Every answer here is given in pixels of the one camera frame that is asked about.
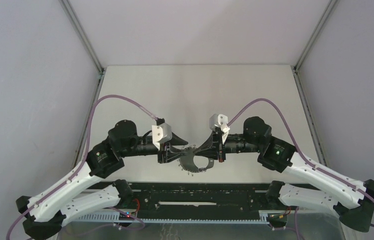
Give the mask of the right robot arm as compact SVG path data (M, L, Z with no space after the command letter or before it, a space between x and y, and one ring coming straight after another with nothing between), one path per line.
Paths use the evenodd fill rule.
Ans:
M264 168L295 176L315 187L298 188L274 180L265 196L268 207L324 210L362 233L374 227L374 180L353 179L308 158L296 144L272 136L272 128L258 116L247 118L240 134L229 133L227 117L222 114L213 116L210 128L212 135L193 152L195 156L223 162L227 154L258 153L257 161Z

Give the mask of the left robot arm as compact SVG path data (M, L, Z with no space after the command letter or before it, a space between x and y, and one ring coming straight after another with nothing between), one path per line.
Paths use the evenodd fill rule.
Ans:
M18 211L25 218L22 223L25 233L34 240L46 240L83 215L117 205L131 206L133 191L122 179L100 191L78 195L123 168L125 157L156 155L159 163L169 163L183 153L177 146L187 144L161 118L145 135L138 135L131 120L117 122L107 138L88 152L85 162L80 162L44 192L16 200Z

